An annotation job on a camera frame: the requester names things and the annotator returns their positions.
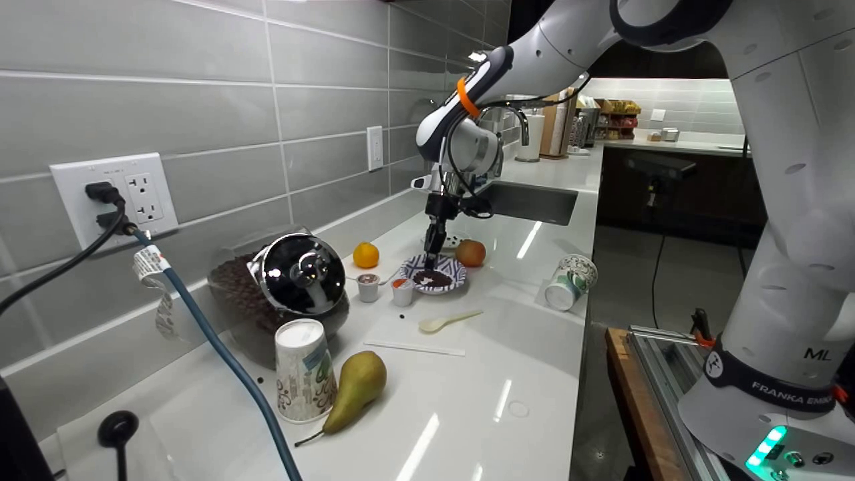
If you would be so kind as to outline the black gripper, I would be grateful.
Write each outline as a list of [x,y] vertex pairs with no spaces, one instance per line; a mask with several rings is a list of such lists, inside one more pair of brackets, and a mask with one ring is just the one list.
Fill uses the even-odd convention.
[[453,199],[453,195],[440,195],[431,193],[425,215],[433,217],[428,233],[425,233],[425,260],[421,267],[436,267],[439,252],[444,245],[444,228],[439,223],[453,220],[456,215],[468,215],[476,220],[488,220],[491,217],[491,203],[481,195],[476,199]]

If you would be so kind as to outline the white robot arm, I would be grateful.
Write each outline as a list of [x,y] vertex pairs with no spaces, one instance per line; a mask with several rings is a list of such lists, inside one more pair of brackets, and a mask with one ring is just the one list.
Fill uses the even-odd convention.
[[481,169],[494,143],[476,125],[481,108],[554,94],[620,40],[719,53],[747,157],[735,183],[699,160],[681,220],[710,205],[765,220],[729,322],[679,400],[681,424],[758,479],[853,479],[853,414],[833,388],[853,351],[855,0],[554,0],[419,123],[419,155]]

